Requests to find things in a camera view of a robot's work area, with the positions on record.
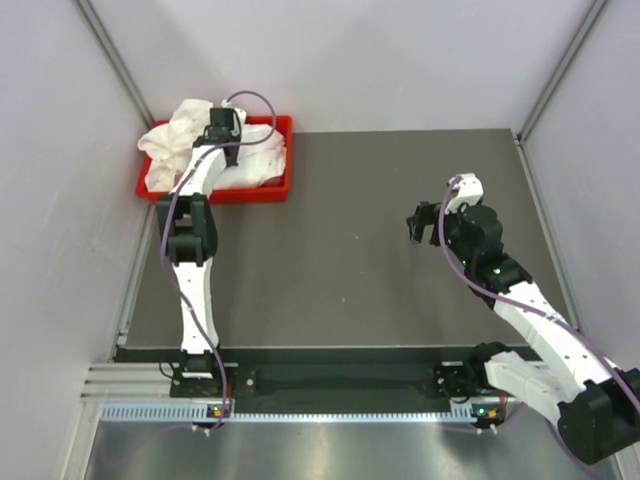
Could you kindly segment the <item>white t shirt with print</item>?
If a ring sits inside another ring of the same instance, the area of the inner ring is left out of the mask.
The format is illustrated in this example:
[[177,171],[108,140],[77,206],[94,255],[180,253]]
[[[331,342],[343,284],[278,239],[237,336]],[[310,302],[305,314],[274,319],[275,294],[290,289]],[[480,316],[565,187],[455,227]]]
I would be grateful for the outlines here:
[[238,145],[238,165],[227,166],[223,145],[204,145],[203,134],[194,143],[196,159],[192,182],[198,193],[214,190],[255,188],[280,177],[285,170],[284,137],[269,124],[248,125],[241,117],[241,141]]

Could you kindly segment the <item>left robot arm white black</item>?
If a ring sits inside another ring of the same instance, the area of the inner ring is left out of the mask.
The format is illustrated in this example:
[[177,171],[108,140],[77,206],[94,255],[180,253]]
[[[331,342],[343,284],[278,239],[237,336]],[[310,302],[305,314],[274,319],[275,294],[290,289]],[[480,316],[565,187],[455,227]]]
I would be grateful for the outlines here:
[[241,136],[242,121],[234,108],[211,108],[186,171],[156,204],[161,265],[174,277],[182,314],[180,359],[173,370],[175,396],[228,397],[211,300],[218,233],[209,197],[220,175],[237,165]]

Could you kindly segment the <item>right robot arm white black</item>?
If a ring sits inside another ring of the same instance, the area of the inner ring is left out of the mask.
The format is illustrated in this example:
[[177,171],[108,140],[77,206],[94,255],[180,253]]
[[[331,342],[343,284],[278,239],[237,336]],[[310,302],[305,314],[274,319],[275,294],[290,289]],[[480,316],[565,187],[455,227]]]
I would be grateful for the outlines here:
[[474,393],[487,396],[498,389],[513,395],[551,423],[586,465],[638,442],[638,369],[622,370],[587,348],[505,251],[503,226],[492,208],[463,204],[444,212],[438,203],[421,202],[406,223],[414,243],[432,231],[430,244],[457,260],[455,272],[545,365],[535,367],[498,342],[480,344],[464,361]]

